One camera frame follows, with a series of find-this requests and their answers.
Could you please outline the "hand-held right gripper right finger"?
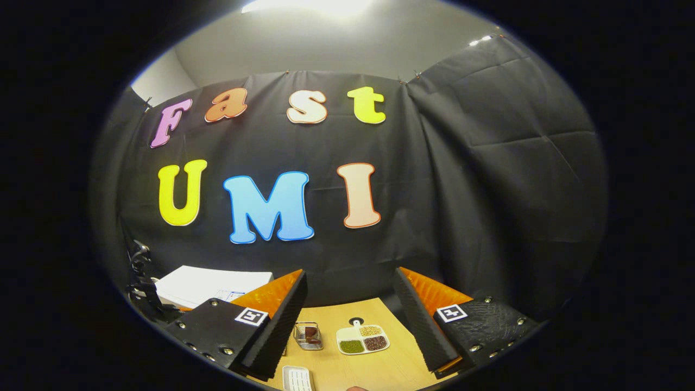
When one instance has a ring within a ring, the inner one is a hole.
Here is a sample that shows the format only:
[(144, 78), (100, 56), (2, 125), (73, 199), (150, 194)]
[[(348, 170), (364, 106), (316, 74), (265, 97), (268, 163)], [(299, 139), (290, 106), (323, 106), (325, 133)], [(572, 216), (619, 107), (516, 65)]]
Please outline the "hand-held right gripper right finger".
[(439, 379), (496, 361), (539, 327), (489, 295), (474, 299), (405, 267), (396, 268), (393, 289), (427, 369)]

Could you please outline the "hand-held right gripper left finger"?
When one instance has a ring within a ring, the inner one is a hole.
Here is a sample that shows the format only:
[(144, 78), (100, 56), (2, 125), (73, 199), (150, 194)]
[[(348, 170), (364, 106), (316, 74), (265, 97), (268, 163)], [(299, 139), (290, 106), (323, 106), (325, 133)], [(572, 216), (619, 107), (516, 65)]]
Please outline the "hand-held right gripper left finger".
[(210, 298), (164, 330), (207, 362), (267, 381), (308, 295), (306, 273), (288, 273), (231, 302)]

